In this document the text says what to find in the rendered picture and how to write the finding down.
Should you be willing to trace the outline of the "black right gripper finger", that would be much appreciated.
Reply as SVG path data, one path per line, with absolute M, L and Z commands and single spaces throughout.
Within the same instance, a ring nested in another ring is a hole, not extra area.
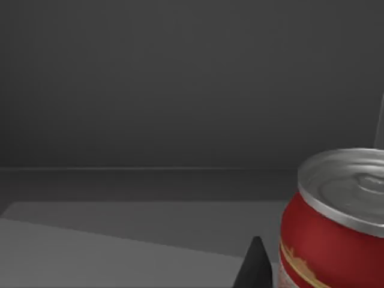
M 232 288 L 274 288 L 272 265 L 261 237 L 252 239 Z

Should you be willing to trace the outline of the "red and white can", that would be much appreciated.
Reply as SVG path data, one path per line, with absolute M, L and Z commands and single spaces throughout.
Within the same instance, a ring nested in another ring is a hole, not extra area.
M 336 149 L 298 169 L 277 288 L 384 288 L 384 151 Z

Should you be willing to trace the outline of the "grey cabinet with dark inside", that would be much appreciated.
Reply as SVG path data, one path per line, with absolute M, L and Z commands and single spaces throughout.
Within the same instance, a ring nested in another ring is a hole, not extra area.
M 0 209 L 272 236 L 297 165 L 371 146 L 383 94 L 384 0 L 0 0 Z

